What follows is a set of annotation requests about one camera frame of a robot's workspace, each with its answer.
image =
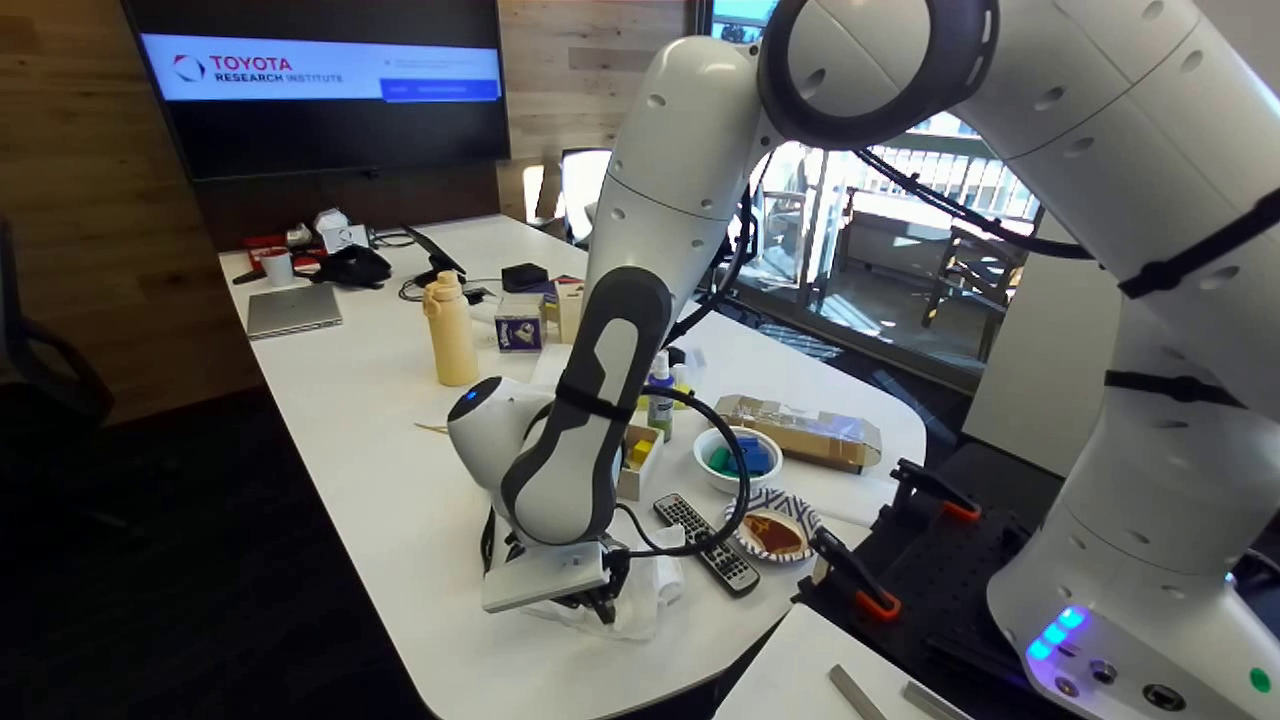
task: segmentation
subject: robotic arm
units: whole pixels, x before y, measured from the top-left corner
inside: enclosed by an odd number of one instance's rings
[[[747,168],[786,134],[866,147],[941,109],[1132,301],[1101,429],[988,585],[991,619],[1082,716],[1280,716],[1275,641],[1229,585],[1280,505],[1280,103],[1191,0],[786,0],[762,55],[668,45],[617,140],[555,394],[484,380],[454,409],[527,542],[489,576],[489,609],[607,585],[624,420]]]

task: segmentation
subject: blue light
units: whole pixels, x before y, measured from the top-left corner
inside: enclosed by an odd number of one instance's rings
[[[1085,613],[1066,609],[1066,613],[1055,616],[1055,623],[1074,632],[1074,628],[1082,628],[1082,623],[1085,623]]]
[[[1041,660],[1054,657],[1054,649],[1049,649],[1045,641],[1035,641],[1035,642],[1029,649],[1029,657],[1041,663]]]
[[[1066,632],[1066,628],[1055,628],[1055,623],[1049,623],[1049,628],[1041,632],[1041,641],[1055,649],[1055,642],[1066,642],[1066,641],[1068,641],[1068,632]]]

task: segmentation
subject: plate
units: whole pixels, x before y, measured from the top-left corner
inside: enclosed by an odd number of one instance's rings
[[[801,551],[768,551],[744,522],[733,532],[733,538],[762,565],[801,565],[814,557],[814,542],[808,536],[820,526],[817,512],[801,501],[801,497],[789,497],[789,490],[777,490],[777,486],[762,486],[753,490],[747,501],[747,515],[753,512],[765,512],[765,515],[789,515],[792,522],[801,522],[804,532],[804,542]]]

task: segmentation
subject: screen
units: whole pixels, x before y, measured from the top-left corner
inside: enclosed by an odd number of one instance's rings
[[[193,183],[510,154],[498,0],[130,0]]]
[[[777,0],[711,0],[711,36],[727,45],[762,45]]]

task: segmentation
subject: wooden wall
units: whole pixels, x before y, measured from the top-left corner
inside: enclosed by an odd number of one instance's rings
[[[499,0],[499,24],[520,164],[607,142],[686,0]],[[27,310],[110,377],[115,420],[256,384],[119,0],[0,4],[0,214]]]

